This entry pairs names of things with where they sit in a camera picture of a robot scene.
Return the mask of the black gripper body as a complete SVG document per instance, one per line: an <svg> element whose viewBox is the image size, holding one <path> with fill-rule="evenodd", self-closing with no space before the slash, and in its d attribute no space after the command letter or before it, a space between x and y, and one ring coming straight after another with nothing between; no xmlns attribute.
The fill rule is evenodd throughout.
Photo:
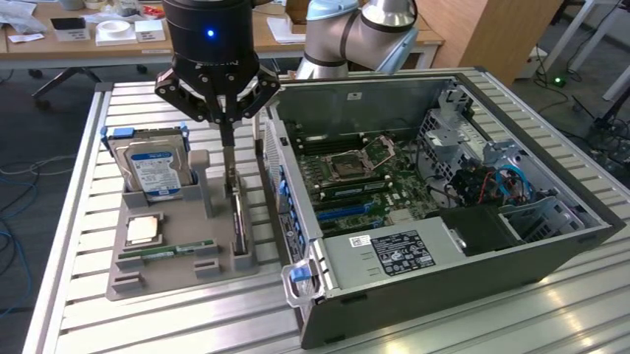
<svg viewBox="0 0 630 354"><path fill-rule="evenodd" d="M242 92L261 64L251 1L165 1L174 72L199 93Z"/></svg>

